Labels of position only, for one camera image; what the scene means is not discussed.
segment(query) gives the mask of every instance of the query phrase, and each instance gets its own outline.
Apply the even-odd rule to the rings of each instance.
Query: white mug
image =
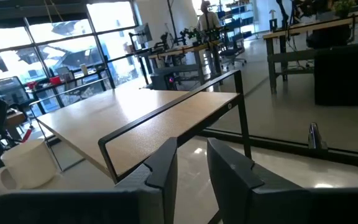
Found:
[[[0,190],[33,189],[48,182],[57,172],[47,145],[43,139],[29,140],[4,152],[0,168]],[[8,170],[16,182],[15,189],[8,189],[2,182],[1,174]]]

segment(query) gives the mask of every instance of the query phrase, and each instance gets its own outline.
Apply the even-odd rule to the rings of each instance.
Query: equipment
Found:
[[[215,138],[209,175],[223,223],[353,223],[358,189],[304,189]]]
[[[178,90],[174,73],[154,73],[150,77],[154,90]]]
[[[170,138],[108,192],[0,196],[0,223],[173,223],[177,173],[177,139]]]
[[[135,30],[135,34],[129,33],[129,37],[131,38],[131,44],[132,46],[134,46],[134,48],[135,48],[135,44],[134,44],[134,40],[132,39],[133,36],[138,36],[137,41],[139,44],[145,44],[153,40],[148,23],[141,26],[137,26],[135,27],[134,30]]]

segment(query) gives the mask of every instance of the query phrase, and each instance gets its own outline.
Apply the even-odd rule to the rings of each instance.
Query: workbench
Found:
[[[219,60],[219,53],[218,53],[219,43],[220,43],[220,41],[215,40],[215,41],[208,42],[206,44],[202,44],[199,46],[191,46],[191,45],[178,46],[178,47],[175,47],[174,49],[170,49],[170,50],[162,52],[162,53],[149,55],[149,59],[152,61],[154,73],[197,71],[198,72],[198,80],[200,81],[200,84],[203,85],[205,83],[205,78],[204,78],[204,73],[203,73],[203,63],[202,63],[201,57],[200,57],[200,51],[206,50],[209,48],[212,50],[211,54],[213,56],[214,61],[212,62],[209,58],[208,63],[215,64],[214,69],[215,69],[216,73],[214,75],[211,74],[211,76],[212,77],[219,76],[220,74],[222,74],[220,60]],[[174,62],[173,67],[158,68],[158,66],[157,66],[157,59],[165,60],[165,57],[168,57],[168,56],[174,57],[177,55],[184,55],[187,53],[193,53],[193,55],[195,57],[195,61],[196,61],[195,64],[193,64],[193,65],[176,65]]]
[[[313,73],[313,69],[303,69],[303,70],[289,70],[288,62],[294,62],[298,60],[310,60],[314,59],[314,56],[322,50],[330,50],[330,49],[310,49],[310,50],[300,50],[297,52],[289,52],[287,53],[286,49],[286,38],[288,35],[305,33],[308,31],[318,30],[318,29],[326,29],[330,27],[342,26],[347,24],[358,23],[358,11],[349,14],[348,18],[345,19],[335,19],[331,21],[315,21],[312,23],[300,23],[293,26],[290,26],[287,30],[276,30],[274,32],[270,32],[263,36],[266,41],[267,48],[267,62],[268,62],[268,72],[270,79],[270,89],[272,94],[277,93],[277,82],[276,78],[278,76],[283,77],[283,81],[287,81],[287,75],[290,74],[298,74],[298,73]],[[275,54],[273,47],[274,38],[279,38],[280,43],[280,53]],[[333,47],[333,49],[346,48],[344,47]],[[281,63],[281,72],[275,71],[275,63]]]

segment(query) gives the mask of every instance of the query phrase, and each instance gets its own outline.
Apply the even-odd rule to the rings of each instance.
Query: window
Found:
[[[129,33],[134,33],[133,29],[124,30],[119,32],[113,32],[108,34],[103,34],[99,36],[100,44],[103,49],[103,54],[107,55],[108,59],[114,59],[118,57],[122,57],[125,54],[130,53],[131,51],[128,46],[132,45],[131,38],[129,37]]]
[[[45,72],[33,48],[0,53],[0,79],[17,76],[25,84],[45,78]]]
[[[65,40],[39,48],[45,64],[54,73],[60,67],[76,70],[82,64],[90,66],[102,62],[94,37]]]
[[[142,80],[142,84],[138,87],[145,85],[145,80],[140,68],[140,63],[134,56],[123,58],[120,60],[109,63],[109,69],[112,75],[112,79],[116,86],[126,83],[137,78]]]
[[[0,29],[0,49],[27,44],[31,41],[23,27]]]
[[[130,2],[107,2],[88,5],[97,32],[135,26]]]
[[[68,22],[54,22],[30,26],[30,32],[36,42],[58,40],[92,33],[87,19]]]

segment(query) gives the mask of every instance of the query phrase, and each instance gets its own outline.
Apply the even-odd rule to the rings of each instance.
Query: black metal desk frame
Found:
[[[198,87],[197,89],[169,102],[168,104],[150,112],[147,115],[144,115],[143,117],[113,131],[112,133],[106,135],[105,137],[101,138],[98,141],[99,148],[101,150],[101,153],[103,155],[103,158],[106,162],[106,165],[108,167],[108,170],[110,172],[111,178],[115,183],[118,183],[123,178],[128,176],[134,169],[136,169],[139,164],[141,164],[143,161],[139,161],[139,163],[134,166],[133,168],[129,169],[122,175],[118,176],[117,172],[112,164],[112,161],[110,160],[109,153],[106,149],[106,144],[113,139],[121,136],[122,134],[125,134],[126,132],[136,128],[140,124],[154,118],[158,114],[163,113],[166,110],[169,110],[170,108],[174,107],[175,105],[189,99],[190,97],[196,95],[197,93],[201,91],[205,91],[210,86],[213,86],[216,83],[219,83],[223,81],[224,79],[231,77],[234,75],[234,81],[236,86],[236,92],[239,93],[235,98],[233,98],[231,101],[226,102],[222,107],[220,107],[218,110],[216,110],[214,113],[206,117],[204,120],[200,121],[198,124],[195,124],[192,128],[185,131],[182,135],[178,136],[178,147],[186,143],[188,140],[193,138],[194,136],[198,135],[202,130],[205,128],[211,126],[214,122],[216,122],[221,116],[226,114],[229,110],[231,110],[233,107],[238,106],[239,110],[239,117],[240,117],[240,123],[241,123],[241,131],[242,131],[242,143],[244,145],[244,154],[251,158],[251,152],[250,152],[250,142],[249,142],[249,132],[248,132],[248,124],[247,124],[247,115],[246,115],[246,107],[244,102],[244,91],[242,88],[242,77],[241,77],[241,71],[235,70],[228,72],[224,75],[221,75],[220,77],[215,78],[214,80],[210,80],[206,82],[204,85]]]

